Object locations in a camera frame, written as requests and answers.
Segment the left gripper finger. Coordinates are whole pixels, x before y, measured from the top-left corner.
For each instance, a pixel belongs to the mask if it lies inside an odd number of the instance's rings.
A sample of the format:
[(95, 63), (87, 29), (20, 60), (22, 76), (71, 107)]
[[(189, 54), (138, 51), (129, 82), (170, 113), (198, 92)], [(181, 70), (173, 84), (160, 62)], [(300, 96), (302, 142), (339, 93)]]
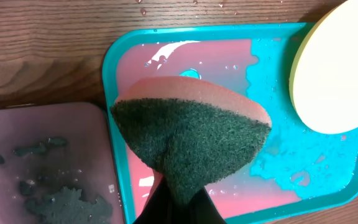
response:
[(177, 205), (162, 179), (134, 224), (226, 224), (205, 189), (188, 205)]

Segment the green and orange sponge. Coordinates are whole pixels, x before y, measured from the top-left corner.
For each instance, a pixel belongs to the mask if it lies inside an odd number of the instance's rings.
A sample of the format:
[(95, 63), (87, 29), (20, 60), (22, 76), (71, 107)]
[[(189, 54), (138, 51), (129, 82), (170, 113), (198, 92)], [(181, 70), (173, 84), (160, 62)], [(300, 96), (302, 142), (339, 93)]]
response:
[(126, 144), (164, 176), (179, 205), (250, 163), (272, 130), (258, 103), (181, 76), (135, 82), (118, 96), (111, 114)]

